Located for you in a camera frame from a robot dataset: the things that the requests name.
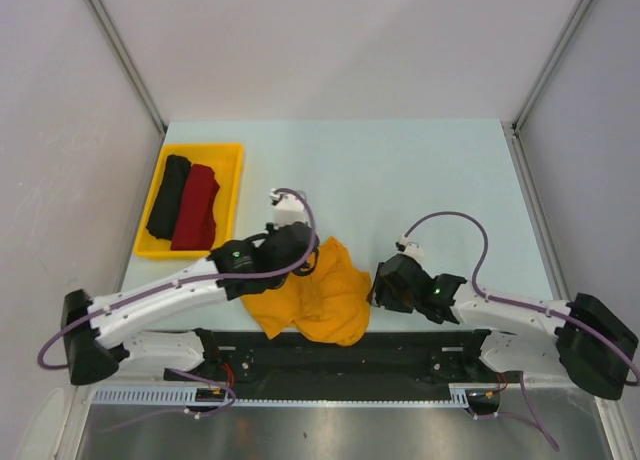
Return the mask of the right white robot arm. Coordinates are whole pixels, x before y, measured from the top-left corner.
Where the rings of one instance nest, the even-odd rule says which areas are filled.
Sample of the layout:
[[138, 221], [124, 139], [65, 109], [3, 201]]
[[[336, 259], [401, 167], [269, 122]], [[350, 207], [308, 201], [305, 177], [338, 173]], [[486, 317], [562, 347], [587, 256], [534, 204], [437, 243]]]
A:
[[436, 324], [472, 329], [461, 368], [473, 381], [494, 372], [562, 377], [606, 400], [620, 399], [632, 383], [627, 363], [638, 337], [592, 295], [580, 293], [569, 302], [523, 297], [499, 302], [463, 277], [430, 276], [414, 258], [399, 253], [379, 263], [367, 299], [386, 310], [418, 312]]

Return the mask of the yellow plastic tray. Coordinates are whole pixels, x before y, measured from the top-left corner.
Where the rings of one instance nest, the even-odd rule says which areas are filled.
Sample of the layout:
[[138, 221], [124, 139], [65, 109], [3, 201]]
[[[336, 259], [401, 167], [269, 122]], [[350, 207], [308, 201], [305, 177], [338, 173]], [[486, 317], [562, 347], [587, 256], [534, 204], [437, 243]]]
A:
[[154, 260], [191, 259], [205, 255], [210, 250], [172, 251], [171, 240], [154, 238], [146, 229], [151, 208], [161, 184], [166, 158], [171, 155], [186, 157], [193, 164], [212, 168], [220, 190], [215, 199], [213, 214], [216, 221], [216, 237], [213, 246], [221, 246], [232, 237], [239, 188], [243, 170], [244, 148], [239, 143], [171, 144], [162, 147], [156, 161], [151, 185], [145, 201], [140, 225], [134, 243], [134, 253]]

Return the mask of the orange t shirt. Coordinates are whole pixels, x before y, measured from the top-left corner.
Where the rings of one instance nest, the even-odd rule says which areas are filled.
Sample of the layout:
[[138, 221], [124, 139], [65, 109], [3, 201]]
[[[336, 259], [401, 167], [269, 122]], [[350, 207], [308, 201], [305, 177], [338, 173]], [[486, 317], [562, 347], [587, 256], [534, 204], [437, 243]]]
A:
[[244, 296], [242, 303], [270, 340], [294, 328], [312, 342], [348, 347], [368, 328], [370, 287], [370, 274], [358, 270], [347, 248], [330, 237], [310, 275], [290, 276], [280, 288]]

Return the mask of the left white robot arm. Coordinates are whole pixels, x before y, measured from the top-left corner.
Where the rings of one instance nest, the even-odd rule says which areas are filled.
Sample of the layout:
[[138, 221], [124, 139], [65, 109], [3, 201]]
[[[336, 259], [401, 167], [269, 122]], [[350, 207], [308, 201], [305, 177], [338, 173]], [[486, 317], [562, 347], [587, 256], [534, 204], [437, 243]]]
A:
[[182, 311], [280, 288], [288, 275], [306, 276], [319, 240], [295, 222], [242, 240], [230, 240], [179, 272], [125, 292], [90, 296], [78, 289], [63, 301], [61, 329], [72, 385], [98, 383], [127, 367], [179, 369], [207, 380], [221, 367], [220, 354], [201, 332], [181, 338], [149, 325]]

